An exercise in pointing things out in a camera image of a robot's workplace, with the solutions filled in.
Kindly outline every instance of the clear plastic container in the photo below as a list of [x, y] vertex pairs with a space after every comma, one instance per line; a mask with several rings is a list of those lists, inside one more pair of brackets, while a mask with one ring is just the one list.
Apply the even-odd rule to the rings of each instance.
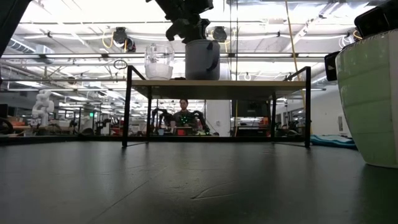
[[145, 75], [150, 80], [169, 80], [173, 75], [173, 62], [173, 48], [151, 44], [145, 52]]

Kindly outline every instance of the blue mat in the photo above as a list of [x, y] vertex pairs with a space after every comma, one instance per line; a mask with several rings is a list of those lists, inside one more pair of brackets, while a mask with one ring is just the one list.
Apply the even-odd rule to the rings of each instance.
[[311, 143], [314, 146], [343, 147], [356, 149], [355, 142], [351, 138], [338, 135], [311, 135]]

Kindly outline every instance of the red object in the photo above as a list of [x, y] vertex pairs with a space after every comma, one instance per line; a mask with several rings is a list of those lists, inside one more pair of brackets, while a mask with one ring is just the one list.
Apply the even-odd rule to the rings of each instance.
[[185, 131], [184, 130], [177, 130], [177, 135], [185, 135]]

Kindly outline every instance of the white robot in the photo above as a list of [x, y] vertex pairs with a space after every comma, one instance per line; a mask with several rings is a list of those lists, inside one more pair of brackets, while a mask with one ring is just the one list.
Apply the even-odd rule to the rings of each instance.
[[39, 94], [36, 96], [36, 104], [32, 109], [32, 121], [31, 126], [36, 126], [37, 118], [41, 118], [41, 126], [46, 127], [49, 124], [49, 113], [54, 112], [54, 102], [50, 99], [51, 91], [40, 90]]

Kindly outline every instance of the green and white vase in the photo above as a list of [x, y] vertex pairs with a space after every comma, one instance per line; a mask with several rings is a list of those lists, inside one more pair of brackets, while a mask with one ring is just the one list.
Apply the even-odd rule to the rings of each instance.
[[398, 168], [398, 30], [344, 49], [336, 66], [341, 104], [363, 159]]

